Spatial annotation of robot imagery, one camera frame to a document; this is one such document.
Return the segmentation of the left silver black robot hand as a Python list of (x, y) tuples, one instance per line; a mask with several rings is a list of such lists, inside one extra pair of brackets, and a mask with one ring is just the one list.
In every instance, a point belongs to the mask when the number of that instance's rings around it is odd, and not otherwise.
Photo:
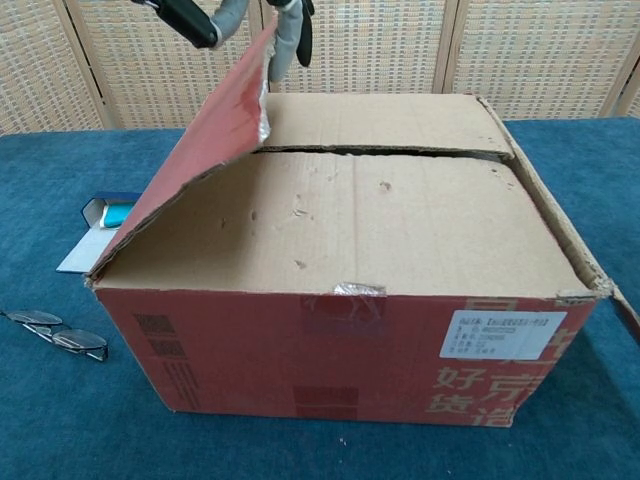
[[(216, 49), (223, 45), (236, 33), (249, 7), (245, 0), (228, 0), (208, 15), (191, 0), (157, 0), (144, 4), (198, 49)], [(294, 60), (305, 68), (310, 66), (315, 7), (306, 0), (270, 0), (268, 4), (278, 14), (274, 55), (268, 70), (269, 80), (277, 83)]]

